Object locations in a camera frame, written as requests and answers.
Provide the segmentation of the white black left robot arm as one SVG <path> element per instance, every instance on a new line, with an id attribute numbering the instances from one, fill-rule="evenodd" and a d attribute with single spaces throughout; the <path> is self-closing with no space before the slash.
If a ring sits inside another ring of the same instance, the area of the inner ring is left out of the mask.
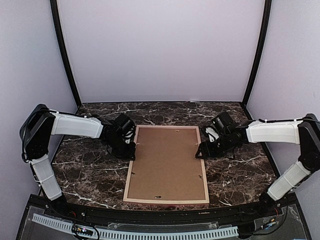
<path id="1" fill-rule="evenodd" d="M 21 158 L 29 164 L 35 181 L 51 201 L 51 210 L 60 218 L 67 218 L 70 206 L 56 179 L 50 160 L 51 137 L 68 135 L 98 139 L 107 152 L 120 160 L 135 160 L 134 136 L 136 124 L 124 113 L 115 119 L 103 120 L 97 115 L 77 115 L 38 104 L 19 130 Z"/>

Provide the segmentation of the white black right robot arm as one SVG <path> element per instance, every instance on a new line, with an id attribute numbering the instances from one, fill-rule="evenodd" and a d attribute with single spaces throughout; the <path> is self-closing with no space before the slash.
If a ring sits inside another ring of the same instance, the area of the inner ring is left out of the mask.
<path id="1" fill-rule="evenodd" d="M 212 125 L 205 128 L 209 139 L 199 144 L 195 157 L 213 159 L 226 151 L 244 144 L 289 145 L 281 153 L 272 151 L 276 166 L 281 166 L 283 157 L 286 170 L 259 196 L 255 213 L 266 217 L 284 196 L 320 169 L 320 121 L 313 113 L 304 117 L 282 120 L 234 121 L 227 112 L 212 119 Z"/>

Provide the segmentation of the black table edge rail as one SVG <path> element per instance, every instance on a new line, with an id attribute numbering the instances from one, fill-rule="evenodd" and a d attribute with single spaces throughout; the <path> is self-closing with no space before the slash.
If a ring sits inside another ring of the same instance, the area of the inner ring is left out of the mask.
<path id="1" fill-rule="evenodd" d="M 204 225 L 206 229 L 237 227 L 238 237 L 221 240 L 306 240 L 307 231 L 296 199 L 289 195 L 283 202 L 256 213 L 255 203 L 236 207 L 185 210 L 136 211 L 103 209 L 67 203 L 61 213 L 45 198 L 31 195 L 24 209 L 17 238 L 19 240 L 81 240 L 71 234 L 32 222 L 33 214 L 41 214 L 73 224 L 108 227 L 111 224 L 178 226 Z"/>

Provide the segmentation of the black corner post right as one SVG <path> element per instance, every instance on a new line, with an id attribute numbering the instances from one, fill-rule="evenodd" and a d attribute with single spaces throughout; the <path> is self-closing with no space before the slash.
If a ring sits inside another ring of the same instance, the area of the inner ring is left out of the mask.
<path id="1" fill-rule="evenodd" d="M 249 100 L 253 91 L 255 80 L 258 74 L 258 70 L 259 70 L 259 66 L 260 66 L 260 62 L 261 62 L 261 58 L 262 58 L 263 50 L 265 46 L 271 10 L 272 10 L 272 0 L 265 0 L 256 51 L 255 51 L 250 75 L 248 78 L 248 83 L 247 83 L 244 96 L 241 102 L 243 108 L 247 108 L 247 105 L 249 103 Z"/>

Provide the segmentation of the black corner post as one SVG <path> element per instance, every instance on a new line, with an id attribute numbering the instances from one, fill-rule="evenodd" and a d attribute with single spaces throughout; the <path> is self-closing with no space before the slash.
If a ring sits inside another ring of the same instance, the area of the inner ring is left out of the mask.
<path id="1" fill-rule="evenodd" d="M 50 0 L 49 2 L 50 2 L 51 15 L 53 20 L 55 35 L 56 35 L 62 63 L 64 66 L 65 74 L 66 74 L 67 81 L 68 81 L 73 99 L 75 101 L 75 104 L 77 108 L 79 108 L 82 105 L 82 101 L 76 86 L 76 81 L 72 72 L 69 56 L 67 53 L 67 47 L 65 44 L 65 39 L 63 35 L 63 29 L 62 29 L 60 14 L 59 14 L 58 1 Z"/>
<path id="2" fill-rule="evenodd" d="M 265 0 L 256 51 L 255 51 L 250 75 L 248 78 L 248 83 L 247 83 L 244 96 L 241 102 L 243 108 L 247 108 L 247 105 L 249 103 L 249 100 L 253 91 L 255 80 L 258 74 L 258 70 L 259 70 L 259 66 L 260 66 L 260 62 L 261 62 L 261 58 L 262 58 L 263 50 L 265 46 L 271 10 L 272 10 L 272 0 Z"/>

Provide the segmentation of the black corner post left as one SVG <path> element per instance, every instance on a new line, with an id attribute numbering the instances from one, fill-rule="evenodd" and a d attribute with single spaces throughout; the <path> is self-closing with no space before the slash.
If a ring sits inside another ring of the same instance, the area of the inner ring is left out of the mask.
<path id="1" fill-rule="evenodd" d="M 69 56 L 67 53 L 67 47 L 65 44 L 65 39 L 63 35 L 63 29 L 62 29 L 60 14 L 59 14 L 58 1 L 50 0 L 49 2 L 50 2 L 51 15 L 53 20 L 55 35 L 56 35 L 62 63 L 64 66 L 65 74 L 66 74 L 67 81 L 68 81 L 73 99 L 75 101 L 75 104 L 77 108 L 79 108 L 82 105 L 82 101 L 76 86 L 76 81 L 72 72 Z"/>

